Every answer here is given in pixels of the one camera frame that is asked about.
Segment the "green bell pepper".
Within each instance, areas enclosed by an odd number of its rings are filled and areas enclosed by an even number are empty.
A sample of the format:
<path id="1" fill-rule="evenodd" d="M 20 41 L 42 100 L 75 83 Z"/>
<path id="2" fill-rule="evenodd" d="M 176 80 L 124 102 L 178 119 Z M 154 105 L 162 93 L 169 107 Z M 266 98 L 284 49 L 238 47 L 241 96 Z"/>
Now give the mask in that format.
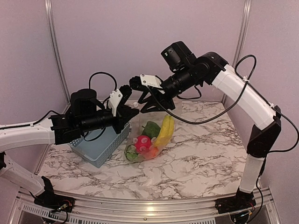
<path id="1" fill-rule="evenodd" d="M 156 138 L 161 130 L 161 127 L 153 121 L 148 121 L 145 126 L 142 126 L 142 128 L 142 135 L 148 136 L 150 139 L 154 137 Z"/>

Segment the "clear zip top bag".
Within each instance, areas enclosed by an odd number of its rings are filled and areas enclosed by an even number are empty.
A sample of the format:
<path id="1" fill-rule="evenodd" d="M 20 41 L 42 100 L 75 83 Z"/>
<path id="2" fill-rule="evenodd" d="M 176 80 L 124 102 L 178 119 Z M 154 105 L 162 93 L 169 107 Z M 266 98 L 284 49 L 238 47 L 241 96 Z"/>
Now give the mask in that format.
<path id="1" fill-rule="evenodd" d="M 175 127 L 175 119 L 164 111 L 139 113 L 130 121 L 126 159 L 135 163 L 157 157 L 170 143 Z"/>

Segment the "yellow banana bunch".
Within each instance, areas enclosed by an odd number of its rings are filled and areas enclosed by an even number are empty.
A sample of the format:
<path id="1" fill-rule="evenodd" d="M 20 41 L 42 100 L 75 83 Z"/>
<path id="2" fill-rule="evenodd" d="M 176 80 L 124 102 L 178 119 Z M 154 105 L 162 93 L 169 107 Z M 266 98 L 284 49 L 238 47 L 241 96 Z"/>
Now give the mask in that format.
<path id="1" fill-rule="evenodd" d="M 172 138 L 174 133 L 174 119 L 170 115 L 165 115 L 160 133 L 154 142 L 154 147 L 164 147 L 166 146 Z"/>

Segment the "red apple toy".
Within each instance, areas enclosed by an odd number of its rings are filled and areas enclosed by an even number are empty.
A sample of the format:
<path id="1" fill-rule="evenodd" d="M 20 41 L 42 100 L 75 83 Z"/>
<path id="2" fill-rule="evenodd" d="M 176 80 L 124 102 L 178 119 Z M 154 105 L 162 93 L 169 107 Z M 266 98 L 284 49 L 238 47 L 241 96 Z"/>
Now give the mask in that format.
<path id="1" fill-rule="evenodd" d="M 140 135 L 137 138 L 133 138 L 133 144 L 137 153 L 146 153 L 150 150 L 151 139 L 146 135 Z"/>

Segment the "green watermelon ball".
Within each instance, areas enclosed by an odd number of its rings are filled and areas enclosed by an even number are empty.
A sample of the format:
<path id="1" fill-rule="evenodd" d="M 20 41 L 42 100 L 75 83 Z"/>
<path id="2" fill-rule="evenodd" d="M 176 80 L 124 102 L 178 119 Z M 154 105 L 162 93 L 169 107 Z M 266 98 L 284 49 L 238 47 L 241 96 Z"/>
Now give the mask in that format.
<path id="1" fill-rule="evenodd" d="M 144 159 L 144 157 L 137 153 L 136 147 L 134 145 L 129 145 L 125 149 L 125 157 L 130 162 L 140 162 Z"/>

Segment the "orange toy fruit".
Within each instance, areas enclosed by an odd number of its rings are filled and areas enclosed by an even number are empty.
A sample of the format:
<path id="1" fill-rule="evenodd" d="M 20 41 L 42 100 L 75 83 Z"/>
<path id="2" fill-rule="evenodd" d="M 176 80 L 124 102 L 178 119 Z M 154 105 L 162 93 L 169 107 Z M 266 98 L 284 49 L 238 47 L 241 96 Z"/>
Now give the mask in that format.
<path id="1" fill-rule="evenodd" d="M 157 147 L 153 147 L 149 150 L 148 157 L 151 159 L 156 157 L 158 154 L 159 154 L 159 149 Z"/>

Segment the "grey perforated plastic basket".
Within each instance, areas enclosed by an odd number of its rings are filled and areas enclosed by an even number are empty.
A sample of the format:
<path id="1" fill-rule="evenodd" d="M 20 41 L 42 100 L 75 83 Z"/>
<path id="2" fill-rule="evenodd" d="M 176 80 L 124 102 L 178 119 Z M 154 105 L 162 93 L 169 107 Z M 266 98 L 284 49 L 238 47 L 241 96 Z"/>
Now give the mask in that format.
<path id="1" fill-rule="evenodd" d="M 68 145 L 73 152 L 81 156 L 85 161 L 100 168 L 109 156 L 121 145 L 129 135 L 130 124 L 127 123 L 120 134 L 116 134 L 112 127 L 106 128 L 100 135 L 101 130 L 95 130 L 83 137 L 73 140 Z"/>

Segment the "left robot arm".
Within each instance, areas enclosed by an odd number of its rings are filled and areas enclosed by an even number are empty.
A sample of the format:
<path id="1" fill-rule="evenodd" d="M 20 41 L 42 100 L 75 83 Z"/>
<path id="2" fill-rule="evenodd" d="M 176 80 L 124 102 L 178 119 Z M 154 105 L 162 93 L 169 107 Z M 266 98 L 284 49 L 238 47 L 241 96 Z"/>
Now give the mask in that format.
<path id="1" fill-rule="evenodd" d="M 34 145 L 62 145 L 92 131 L 112 127 L 120 134 L 125 125 L 139 113 L 125 103 L 132 89 L 124 85 L 112 91 L 108 106 L 104 106 L 93 89 L 81 89 L 71 95 L 71 106 L 64 114 L 54 113 L 31 122 L 0 127 L 0 176 L 39 197 L 48 207 L 59 204 L 52 184 L 44 177 L 29 172 L 15 163 L 7 150 Z"/>

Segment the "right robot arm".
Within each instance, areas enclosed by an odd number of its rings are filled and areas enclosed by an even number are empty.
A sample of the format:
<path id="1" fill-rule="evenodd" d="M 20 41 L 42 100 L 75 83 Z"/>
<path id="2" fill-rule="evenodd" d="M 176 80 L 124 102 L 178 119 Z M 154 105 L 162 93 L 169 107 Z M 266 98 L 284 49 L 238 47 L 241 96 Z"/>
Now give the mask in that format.
<path id="1" fill-rule="evenodd" d="M 215 52 L 196 57 L 182 42 L 175 42 L 161 53 L 172 75 L 166 80 L 141 74 L 136 89 L 142 92 L 139 103 L 142 113 L 164 110 L 171 113 L 173 99 L 194 86 L 208 84 L 223 92 L 253 120 L 247 145 L 247 160 L 232 206 L 246 205 L 265 164 L 267 154 L 281 132 L 280 108 L 273 106 L 250 86 L 249 78 L 237 74 L 225 59 Z"/>

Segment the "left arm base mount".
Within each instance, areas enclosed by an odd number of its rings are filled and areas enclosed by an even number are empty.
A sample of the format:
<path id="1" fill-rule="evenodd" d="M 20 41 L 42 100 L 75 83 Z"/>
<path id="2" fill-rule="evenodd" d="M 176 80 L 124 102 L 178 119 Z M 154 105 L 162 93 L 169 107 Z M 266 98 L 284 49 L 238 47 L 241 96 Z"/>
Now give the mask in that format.
<path id="1" fill-rule="evenodd" d="M 44 182 L 44 191 L 38 195 L 32 195 L 34 203 L 43 207 L 53 209 L 55 212 L 64 210 L 66 212 L 72 212 L 75 199 L 69 196 L 58 195 L 54 192 L 51 181 L 42 176 Z"/>

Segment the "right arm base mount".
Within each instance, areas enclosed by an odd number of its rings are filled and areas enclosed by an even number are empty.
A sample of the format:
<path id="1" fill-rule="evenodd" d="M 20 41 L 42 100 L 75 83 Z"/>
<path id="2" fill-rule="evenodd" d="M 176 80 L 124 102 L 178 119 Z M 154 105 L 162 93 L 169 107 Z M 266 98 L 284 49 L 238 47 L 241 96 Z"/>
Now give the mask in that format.
<path id="1" fill-rule="evenodd" d="M 219 214 L 253 208 L 255 206 L 256 201 L 253 192 L 245 193 L 239 188 L 234 196 L 215 200 L 215 208 Z"/>

